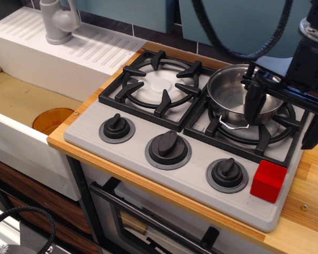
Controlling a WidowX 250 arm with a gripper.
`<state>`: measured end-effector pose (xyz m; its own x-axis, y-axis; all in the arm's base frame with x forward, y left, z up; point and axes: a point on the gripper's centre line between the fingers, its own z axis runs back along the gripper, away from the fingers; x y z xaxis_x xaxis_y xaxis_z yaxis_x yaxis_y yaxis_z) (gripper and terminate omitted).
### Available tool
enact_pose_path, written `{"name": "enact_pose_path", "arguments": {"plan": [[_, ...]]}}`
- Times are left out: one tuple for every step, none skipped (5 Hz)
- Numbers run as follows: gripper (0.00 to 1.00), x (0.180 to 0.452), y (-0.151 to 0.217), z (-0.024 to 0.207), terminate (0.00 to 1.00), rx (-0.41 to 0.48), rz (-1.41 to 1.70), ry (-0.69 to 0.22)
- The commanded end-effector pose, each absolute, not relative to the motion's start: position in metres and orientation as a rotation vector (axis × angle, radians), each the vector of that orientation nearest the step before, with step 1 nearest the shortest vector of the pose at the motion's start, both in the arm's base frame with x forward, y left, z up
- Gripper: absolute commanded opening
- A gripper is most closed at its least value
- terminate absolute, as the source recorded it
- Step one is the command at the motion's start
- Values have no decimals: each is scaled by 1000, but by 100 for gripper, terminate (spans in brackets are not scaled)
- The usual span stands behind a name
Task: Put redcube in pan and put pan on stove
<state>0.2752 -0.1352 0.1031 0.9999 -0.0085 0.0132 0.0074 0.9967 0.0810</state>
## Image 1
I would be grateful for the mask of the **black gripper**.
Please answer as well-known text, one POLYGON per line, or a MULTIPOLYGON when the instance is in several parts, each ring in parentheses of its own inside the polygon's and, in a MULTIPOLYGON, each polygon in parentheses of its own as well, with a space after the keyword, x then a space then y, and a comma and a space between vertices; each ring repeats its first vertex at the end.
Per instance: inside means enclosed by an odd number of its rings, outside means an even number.
MULTIPOLYGON (((306 111, 318 113, 318 91, 310 94, 308 87, 292 84, 281 70, 270 70, 257 62, 252 62, 243 75, 241 83, 247 94, 244 105, 244 118, 253 124, 260 114, 266 96, 270 95, 283 102, 298 106, 306 111)), ((302 140, 302 150, 311 150, 318 145, 318 114, 315 114, 302 140)))

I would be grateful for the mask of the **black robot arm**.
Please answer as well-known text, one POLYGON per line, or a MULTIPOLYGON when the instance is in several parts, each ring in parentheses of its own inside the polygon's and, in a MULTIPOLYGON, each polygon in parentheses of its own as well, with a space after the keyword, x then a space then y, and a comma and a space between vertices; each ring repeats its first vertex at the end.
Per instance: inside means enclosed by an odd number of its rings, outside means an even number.
POLYGON ((242 80, 248 91, 244 118, 250 124, 260 114, 267 95, 314 113, 302 140, 303 150, 318 144, 318 1, 311 3, 299 24, 301 40, 294 56, 261 57, 249 65, 242 80))

